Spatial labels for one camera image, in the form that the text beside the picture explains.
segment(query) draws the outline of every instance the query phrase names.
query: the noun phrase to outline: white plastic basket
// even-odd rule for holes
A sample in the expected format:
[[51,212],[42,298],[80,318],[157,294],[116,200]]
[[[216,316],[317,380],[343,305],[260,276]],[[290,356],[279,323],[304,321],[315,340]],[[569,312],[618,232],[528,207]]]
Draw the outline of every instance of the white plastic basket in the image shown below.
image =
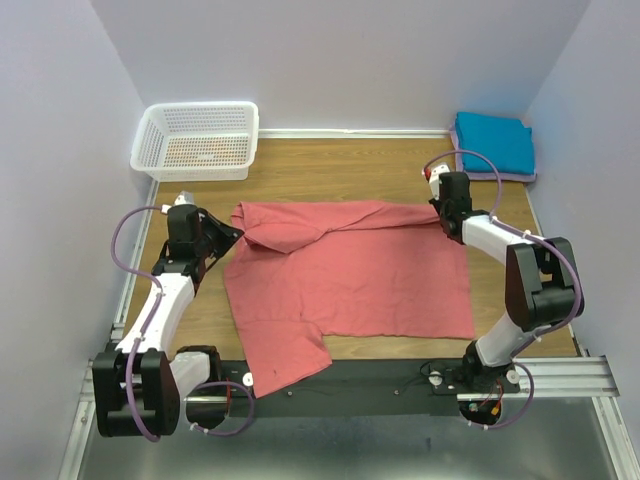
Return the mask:
[[144,112],[130,164],[159,182],[244,180],[257,145],[254,103],[159,103]]

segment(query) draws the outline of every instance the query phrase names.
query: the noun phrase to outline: black bracket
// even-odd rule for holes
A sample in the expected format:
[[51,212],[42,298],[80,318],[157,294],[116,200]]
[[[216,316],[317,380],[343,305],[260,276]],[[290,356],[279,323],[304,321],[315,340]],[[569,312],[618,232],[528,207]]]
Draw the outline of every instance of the black bracket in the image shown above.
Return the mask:
[[429,203],[434,206],[440,216],[440,225],[447,237],[462,242],[462,223],[475,215],[486,215],[484,210],[474,210],[469,193],[469,177],[464,172],[448,172],[440,174],[439,198],[432,198]]
[[[576,269],[571,244],[565,238],[547,239]],[[551,275],[543,281],[540,273]],[[564,320],[575,301],[573,279],[558,258],[537,244],[507,247],[505,304],[507,313],[523,331]],[[577,315],[584,310],[584,298]]]
[[505,393],[518,393],[520,386],[507,380],[507,373],[513,365],[488,368],[481,375],[475,375],[471,382],[465,376],[464,360],[459,358],[435,359],[425,369],[425,375],[433,378],[431,390],[435,395],[459,395],[486,393],[494,391],[496,382],[500,382]]
[[[115,350],[99,353],[93,361],[96,417],[103,437],[140,435],[123,386],[127,358]],[[155,349],[137,354],[133,373],[141,379],[133,392],[145,426],[154,435],[171,435],[178,424],[180,395],[167,356]]]
[[205,266],[205,260],[222,258],[244,234],[192,204],[171,207],[167,212],[167,229],[169,238],[151,273],[190,276],[196,292],[210,268]]

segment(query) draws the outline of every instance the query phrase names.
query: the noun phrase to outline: blue towel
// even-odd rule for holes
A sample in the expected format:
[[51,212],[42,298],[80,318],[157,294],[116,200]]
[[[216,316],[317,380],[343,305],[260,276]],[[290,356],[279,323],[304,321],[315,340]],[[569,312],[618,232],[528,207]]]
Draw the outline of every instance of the blue towel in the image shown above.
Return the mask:
[[[498,171],[520,175],[535,173],[531,129],[520,120],[459,112],[455,128],[460,148],[483,154]],[[463,155],[462,163],[465,171],[491,172],[486,163],[471,155]]]

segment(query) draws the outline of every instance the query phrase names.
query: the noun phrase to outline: light purple wall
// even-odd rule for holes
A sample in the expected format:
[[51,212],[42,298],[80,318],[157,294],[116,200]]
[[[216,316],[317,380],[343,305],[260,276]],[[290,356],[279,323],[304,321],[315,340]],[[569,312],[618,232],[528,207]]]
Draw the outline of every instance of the light purple wall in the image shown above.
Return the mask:
[[545,235],[574,246],[586,309],[574,322],[606,354],[640,448],[640,3],[594,0],[528,117],[540,176],[531,189]]
[[0,14],[0,112],[0,478],[54,479],[122,289],[111,233],[148,190],[143,105],[86,0],[23,0]]
[[253,100],[266,128],[522,115],[589,0],[93,0],[145,104]]

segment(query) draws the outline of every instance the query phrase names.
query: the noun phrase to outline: wooden surface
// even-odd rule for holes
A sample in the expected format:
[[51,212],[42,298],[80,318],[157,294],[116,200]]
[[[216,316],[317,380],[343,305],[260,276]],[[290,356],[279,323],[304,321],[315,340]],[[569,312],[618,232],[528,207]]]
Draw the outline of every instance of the wooden surface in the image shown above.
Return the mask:
[[[450,150],[446,139],[304,139],[260,140],[249,178],[243,182],[184,182],[160,185],[156,204],[172,204],[181,190],[195,194],[198,206],[224,222],[240,201],[314,202],[386,200],[426,203],[431,194],[420,171],[426,160]],[[472,182],[475,208],[490,209],[494,182]],[[523,185],[507,182],[498,210],[502,221],[535,231]],[[141,268],[150,271],[167,236],[166,217],[153,214]],[[222,271],[227,254],[200,286],[178,327],[171,354],[183,345],[215,345],[223,359],[244,358],[229,309]],[[504,313],[504,268],[489,256],[468,247],[471,296],[476,335],[485,334]],[[136,282],[127,326],[149,292],[149,282]],[[408,337],[325,337],[331,356],[353,358],[459,357],[467,340]],[[526,350],[525,356],[575,356],[569,332],[560,330]]]

